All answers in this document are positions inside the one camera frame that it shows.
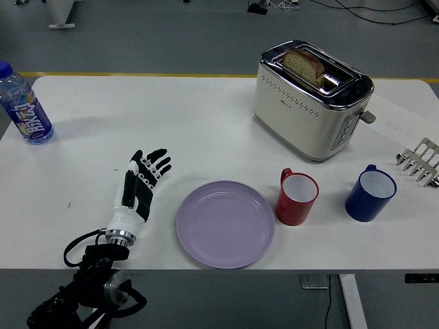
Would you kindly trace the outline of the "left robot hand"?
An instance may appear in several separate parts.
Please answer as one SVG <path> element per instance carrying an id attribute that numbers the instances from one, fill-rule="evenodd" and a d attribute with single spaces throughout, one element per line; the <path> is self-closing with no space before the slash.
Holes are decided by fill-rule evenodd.
<path id="1" fill-rule="evenodd" d="M 138 150 L 128 164 L 113 204 L 113 218 L 106 228 L 109 243 L 132 245 L 150 215 L 152 190 L 170 169 L 166 149 L 149 154 Z"/>

